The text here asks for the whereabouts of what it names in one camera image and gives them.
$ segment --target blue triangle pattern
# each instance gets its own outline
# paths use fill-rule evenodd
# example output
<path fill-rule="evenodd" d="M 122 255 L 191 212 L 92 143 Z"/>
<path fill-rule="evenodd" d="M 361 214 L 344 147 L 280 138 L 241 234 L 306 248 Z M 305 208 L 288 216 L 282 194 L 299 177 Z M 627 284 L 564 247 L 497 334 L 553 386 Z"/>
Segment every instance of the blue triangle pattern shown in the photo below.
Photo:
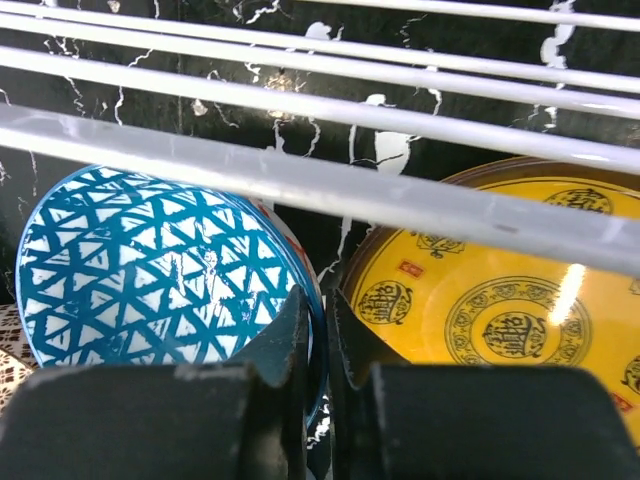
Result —
<path fill-rule="evenodd" d="M 244 202 L 104 167 L 69 177 L 36 209 L 19 252 L 36 358 L 201 363 L 242 348 L 273 320 L 293 275 Z"/>

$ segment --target plate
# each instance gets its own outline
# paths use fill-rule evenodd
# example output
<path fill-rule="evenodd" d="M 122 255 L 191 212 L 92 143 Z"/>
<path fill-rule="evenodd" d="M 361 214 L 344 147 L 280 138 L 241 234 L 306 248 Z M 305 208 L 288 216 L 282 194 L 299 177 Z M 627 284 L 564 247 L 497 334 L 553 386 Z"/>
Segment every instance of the plate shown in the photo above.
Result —
<path fill-rule="evenodd" d="M 0 415 L 7 408 L 13 393 L 32 372 L 33 368 L 0 349 Z"/>
<path fill-rule="evenodd" d="M 637 177 L 520 158 L 446 181 L 640 219 Z M 640 445 L 640 279 L 379 228 L 343 286 L 360 320 L 412 362 L 591 371 Z"/>
<path fill-rule="evenodd" d="M 236 195 L 76 172 L 34 210 L 19 247 L 18 307 L 35 358 L 223 361 L 271 323 L 295 283 L 323 328 L 319 289 L 292 241 Z"/>

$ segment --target yellow plate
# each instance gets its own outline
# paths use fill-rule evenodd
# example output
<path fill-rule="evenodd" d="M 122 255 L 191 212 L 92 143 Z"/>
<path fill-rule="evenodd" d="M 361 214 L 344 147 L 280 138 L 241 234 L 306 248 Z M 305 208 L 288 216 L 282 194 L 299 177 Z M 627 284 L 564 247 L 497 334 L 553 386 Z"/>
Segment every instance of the yellow plate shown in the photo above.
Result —
<path fill-rule="evenodd" d="M 512 159 L 446 181 L 640 219 L 637 177 Z M 412 362 L 591 371 L 640 445 L 640 279 L 379 228 L 343 288 L 360 320 Z"/>

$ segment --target black marble surface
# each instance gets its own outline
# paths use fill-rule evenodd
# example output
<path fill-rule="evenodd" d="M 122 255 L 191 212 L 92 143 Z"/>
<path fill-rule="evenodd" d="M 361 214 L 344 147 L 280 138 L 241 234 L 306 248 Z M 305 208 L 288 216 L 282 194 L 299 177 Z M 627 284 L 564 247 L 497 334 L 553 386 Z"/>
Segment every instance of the black marble surface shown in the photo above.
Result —
<path fill-rule="evenodd" d="M 484 0 L 477 3 L 640 16 L 638 0 Z M 640 76 L 640 36 L 633 33 L 292 0 L 59 0 L 59 6 Z M 640 123 L 633 120 L 2 29 L 0 44 L 212 80 L 368 101 L 381 108 L 397 107 L 640 146 Z M 230 107 L 1 67 L 0 89 L 0 101 L 4 92 L 5 99 L 17 105 L 258 148 L 282 149 L 287 153 L 430 179 L 442 179 L 508 157 L 499 152 L 410 139 L 281 112 Z M 0 301 L 9 303 L 13 301 L 16 247 L 25 222 L 47 190 L 78 165 L 0 148 L 0 166 Z M 275 209 L 306 248 L 322 287 L 335 286 L 345 261 L 369 225 L 287 207 Z M 326 447 L 328 429 L 328 420 L 320 418 L 319 427 L 314 426 L 309 432 L 309 445 L 324 439 Z M 311 455 L 309 461 L 316 476 L 324 478 L 328 460 Z"/>

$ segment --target metal bar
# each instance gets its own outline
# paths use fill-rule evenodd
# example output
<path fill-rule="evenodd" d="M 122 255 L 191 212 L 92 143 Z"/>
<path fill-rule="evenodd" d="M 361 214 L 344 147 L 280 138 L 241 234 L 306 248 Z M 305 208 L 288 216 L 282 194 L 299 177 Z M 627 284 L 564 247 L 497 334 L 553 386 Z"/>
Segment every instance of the metal bar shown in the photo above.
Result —
<path fill-rule="evenodd" d="M 8 105 L 0 144 L 640 277 L 640 222 L 621 217 Z"/>
<path fill-rule="evenodd" d="M 258 32 L 213 25 L 155 20 L 149 18 L 86 12 L 69 8 L 50 8 L 27 3 L 0 0 L 0 12 L 53 18 L 73 22 L 127 28 L 147 32 L 181 35 L 192 38 L 205 38 L 259 44 L 286 49 L 332 53 L 373 60 L 384 60 L 407 65 L 436 66 L 439 68 L 496 75 L 500 77 L 520 78 L 549 83 L 565 83 L 599 90 L 640 93 L 640 79 L 623 75 L 611 75 L 580 70 L 555 69 L 541 65 L 492 60 L 488 58 L 465 57 L 411 49 L 383 47 L 353 42 L 335 42 L 318 40 L 297 35 L 285 35 L 271 32 Z"/>
<path fill-rule="evenodd" d="M 637 18 L 591 13 L 562 13 L 534 8 L 505 7 L 481 3 L 445 2 L 438 0 L 298 0 L 313 3 L 375 7 L 413 12 L 444 13 L 465 17 L 496 18 L 531 23 L 576 25 L 579 27 L 604 28 L 623 32 L 640 32 Z"/>
<path fill-rule="evenodd" d="M 412 67 L 384 65 L 326 55 L 308 55 L 272 48 L 249 47 L 120 28 L 35 19 L 14 14 L 0 13 L 0 27 L 128 47 L 150 48 L 184 55 L 303 69 L 396 85 L 435 88 L 465 95 L 532 105 L 548 105 L 580 112 L 640 120 L 640 100 L 622 97 L 558 90 L 453 73 L 430 72 Z"/>
<path fill-rule="evenodd" d="M 638 150 L 345 100 L 0 47 L 0 65 L 114 86 L 290 113 L 347 125 L 640 173 Z"/>

